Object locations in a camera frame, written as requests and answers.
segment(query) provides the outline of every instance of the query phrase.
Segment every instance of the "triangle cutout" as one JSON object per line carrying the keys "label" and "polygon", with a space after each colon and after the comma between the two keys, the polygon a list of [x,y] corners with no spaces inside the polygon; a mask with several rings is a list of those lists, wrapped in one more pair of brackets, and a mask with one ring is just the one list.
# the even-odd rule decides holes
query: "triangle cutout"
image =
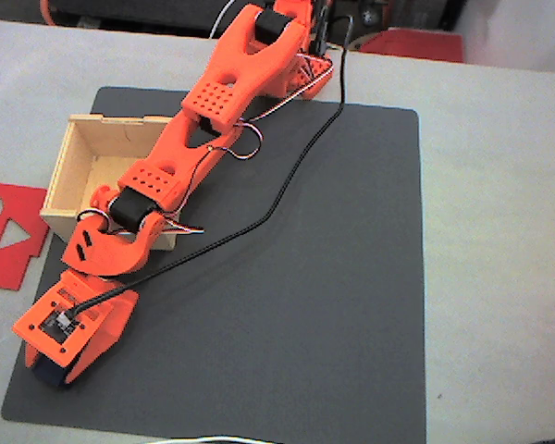
{"label": "triangle cutout", "polygon": [[8,219],[2,238],[0,238],[0,249],[14,245],[15,243],[30,239],[31,235],[24,230],[17,222]]}

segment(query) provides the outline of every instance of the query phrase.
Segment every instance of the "red foam piece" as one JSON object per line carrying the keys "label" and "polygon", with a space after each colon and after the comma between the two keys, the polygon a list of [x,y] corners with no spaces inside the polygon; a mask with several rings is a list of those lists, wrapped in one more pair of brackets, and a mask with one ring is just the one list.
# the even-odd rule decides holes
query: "red foam piece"
{"label": "red foam piece", "polygon": [[360,52],[462,63],[463,37],[443,31],[392,29],[364,43]]}
{"label": "red foam piece", "polygon": [[0,183],[0,239],[9,219],[19,224],[30,238],[0,248],[0,289],[18,290],[32,257],[39,257],[49,227],[39,216],[46,190]]}

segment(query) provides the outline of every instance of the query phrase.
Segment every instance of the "wooden box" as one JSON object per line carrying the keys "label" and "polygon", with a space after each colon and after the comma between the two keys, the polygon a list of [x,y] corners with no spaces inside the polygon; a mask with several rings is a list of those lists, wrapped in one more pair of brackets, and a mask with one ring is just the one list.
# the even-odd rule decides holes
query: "wooden box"
{"label": "wooden box", "polygon": [[[146,157],[170,117],[73,115],[55,164],[41,216],[57,236],[68,241],[76,215],[88,208],[99,185],[117,187],[117,179]],[[176,234],[163,234],[156,250],[172,250]]]}

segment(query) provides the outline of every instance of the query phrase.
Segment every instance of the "red paper cutout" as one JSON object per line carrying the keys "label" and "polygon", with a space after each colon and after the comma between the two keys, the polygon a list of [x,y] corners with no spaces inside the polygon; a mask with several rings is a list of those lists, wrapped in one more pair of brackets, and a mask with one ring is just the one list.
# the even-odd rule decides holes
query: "red paper cutout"
{"label": "red paper cutout", "polygon": [[39,257],[49,227],[39,216],[46,190],[0,183],[0,239],[9,219],[20,225],[29,239],[0,248],[0,289],[18,290],[25,277],[29,261]]}

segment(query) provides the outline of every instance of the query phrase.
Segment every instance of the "white table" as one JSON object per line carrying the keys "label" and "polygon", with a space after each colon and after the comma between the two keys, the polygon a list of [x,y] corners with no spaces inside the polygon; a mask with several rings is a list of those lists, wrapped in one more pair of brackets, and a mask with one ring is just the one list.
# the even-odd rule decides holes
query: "white table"
{"label": "white table", "polygon": [[[0,22],[0,181],[46,187],[68,116],[88,112],[99,87],[190,89],[212,48]],[[428,442],[555,438],[555,74],[359,54],[348,63],[350,102],[420,117]],[[338,97],[331,81],[318,98]],[[19,292],[0,290],[0,407],[20,344],[10,328],[45,253]],[[145,439],[0,417],[0,442],[24,441]]]}

